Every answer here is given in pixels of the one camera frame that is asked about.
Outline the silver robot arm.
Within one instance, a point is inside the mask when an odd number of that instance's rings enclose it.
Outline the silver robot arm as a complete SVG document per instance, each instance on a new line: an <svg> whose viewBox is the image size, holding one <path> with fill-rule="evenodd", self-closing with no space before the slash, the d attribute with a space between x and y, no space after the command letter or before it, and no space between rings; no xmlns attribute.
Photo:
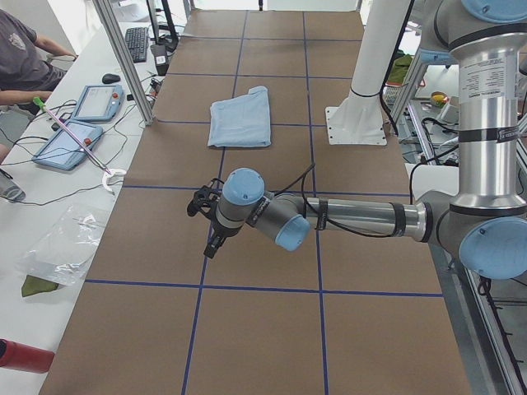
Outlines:
<svg viewBox="0 0 527 395"><path fill-rule="evenodd" d="M312 197L287 189L272 193L249 168L232 170L218 192L194 195L188 213L212 224L204 253L249 225L293 251L310 230L341 230L372 239L409 237L443 248L457 262L491 279L526 270L526 202L516 190L516 76L526 43L523 1L427 1L420 58L459 69L459 157L454 194L430 191L409 203L337 198L338 177L365 194L367 184L401 183L405 169L394 158L396 141L381 126L380 94L394 60L410 1L376 1L359 50L349 92L325 110L328 147L309 171Z"/></svg>

